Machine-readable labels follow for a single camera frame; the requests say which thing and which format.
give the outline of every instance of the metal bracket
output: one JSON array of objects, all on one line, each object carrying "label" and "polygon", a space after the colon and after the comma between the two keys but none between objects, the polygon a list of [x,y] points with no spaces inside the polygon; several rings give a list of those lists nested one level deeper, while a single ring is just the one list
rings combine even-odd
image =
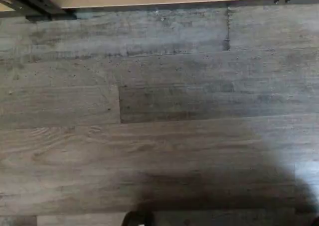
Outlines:
[{"label": "metal bracket", "polygon": [[75,15],[59,8],[50,0],[0,0],[0,3],[22,13],[32,22],[76,19]]}]

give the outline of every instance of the floor plank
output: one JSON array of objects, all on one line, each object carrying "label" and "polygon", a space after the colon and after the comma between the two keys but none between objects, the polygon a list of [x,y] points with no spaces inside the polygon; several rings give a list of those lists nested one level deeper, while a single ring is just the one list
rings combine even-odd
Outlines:
[{"label": "floor plank", "polygon": [[222,51],[228,49],[226,10],[110,11],[90,19],[40,22],[22,40],[20,56],[37,62]]},{"label": "floor plank", "polygon": [[[125,213],[39,216],[38,226],[120,226],[124,216]],[[291,226],[294,218],[293,209],[155,212],[158,226]]]},{"label": "floor plank", "polygon": [[37,226],[36,216],[0,217],[1,226]]},{"label": "floor plank", "polygon": [[318,117],[1,131],[0,215],[293,207],[294,149],[317,146]]},{"label": "floor plank", "polygon": [[116,86],[0,89],[0,128],[119,123]]},{"label": "floor plank", "polygon": [[312,48],[130,59],[115,77],[121,121],[319,113],[318,64]]},{"label": "floor plank", "polygon": [[230,48],[318,47],[317,4],[229,7]]}]

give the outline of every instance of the wooden floor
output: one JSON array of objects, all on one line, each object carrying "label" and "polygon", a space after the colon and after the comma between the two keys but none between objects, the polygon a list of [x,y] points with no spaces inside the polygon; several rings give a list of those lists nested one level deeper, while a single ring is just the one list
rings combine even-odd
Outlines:
[{"label": "wooden floor", "polygon": [[308,225],[318,12],[0,19],[0,225],[119,226],[134,209],[159,211],[160,226]]}]

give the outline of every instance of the gray wood floor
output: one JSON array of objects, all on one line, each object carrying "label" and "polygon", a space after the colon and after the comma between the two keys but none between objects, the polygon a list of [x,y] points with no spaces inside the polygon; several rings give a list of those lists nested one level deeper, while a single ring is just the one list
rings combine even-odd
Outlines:
[{"label": "gray wood floor", "polygon": [[0,225],[308,225],[318,8],[0,19]]}]

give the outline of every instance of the black object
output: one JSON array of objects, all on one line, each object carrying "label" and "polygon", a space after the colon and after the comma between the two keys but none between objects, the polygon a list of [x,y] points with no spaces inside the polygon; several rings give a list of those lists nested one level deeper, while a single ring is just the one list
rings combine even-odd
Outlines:
[{"label": "black object", "polygon": [[20,12],[33,22],[76,19],[75,15],[57,7],[50,0],[0,0],[0,3]]},{"label": "black object", "polygon": [[152,212],[129,212],[125,215],[122,226],[155,226]]},{"label": "black object", "polygon": [[311,226],[319,226],[319,218],[316,218],[311,224]]}]

